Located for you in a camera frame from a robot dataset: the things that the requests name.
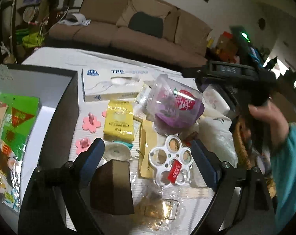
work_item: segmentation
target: green led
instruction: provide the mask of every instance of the green led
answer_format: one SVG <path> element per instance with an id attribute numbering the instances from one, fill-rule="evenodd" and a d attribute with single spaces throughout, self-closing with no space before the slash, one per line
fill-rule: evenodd
<path id="1" fill-rule="evenodd" d="M 247 34 L 245 34 L 245 33 L 241 33 L 241 35 L 250 43 L 250 40 L 248 39 L 248 36 L 247 36 Z"/>

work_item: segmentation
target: red triangle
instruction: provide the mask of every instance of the red triangle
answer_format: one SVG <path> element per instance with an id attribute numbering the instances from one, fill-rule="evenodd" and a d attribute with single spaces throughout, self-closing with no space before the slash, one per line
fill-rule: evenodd
<path id="1" fill-rule="evenodd" d="M 12 126 L 17 127 L 21 123 L 33 118 L 34 115 L 20 111 L 12 107 Z"/>

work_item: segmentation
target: teal sleeve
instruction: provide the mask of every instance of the teal sleeve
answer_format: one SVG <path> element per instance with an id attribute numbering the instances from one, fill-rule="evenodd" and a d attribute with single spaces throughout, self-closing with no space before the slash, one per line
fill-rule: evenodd
<path id="1" fill-rule="evenodd" d="M 280 232 L 296 212 L 296 126 L 291 126 L 288 137 L 279 151 L 271 156 L 276 183 L 276 232 Z"/>

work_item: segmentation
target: plastic container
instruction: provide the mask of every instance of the plastic container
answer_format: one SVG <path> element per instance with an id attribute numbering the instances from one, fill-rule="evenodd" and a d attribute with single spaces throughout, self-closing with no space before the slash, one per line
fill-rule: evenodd
<path id="1" fill-rule="evenodd" d="M 204 111 L 202 93 L 161 74 L 150 91 L 147 111 L 171 127 L 189 127 Z"/>

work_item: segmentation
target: hand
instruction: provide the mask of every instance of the hand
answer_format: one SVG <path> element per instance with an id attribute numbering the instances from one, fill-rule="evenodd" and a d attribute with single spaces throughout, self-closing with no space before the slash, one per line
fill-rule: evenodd
<path id="1" fill-rule="evenodd" d="M 273 148 L 275 149 L 283 144 L 288 136 L 289 126 L 279 108 L 270 101 L 268 101 L 266 106 L 255 107 L 249 105 L 248 107 L 250 114 L 255 119 L 270 125 Z"/>

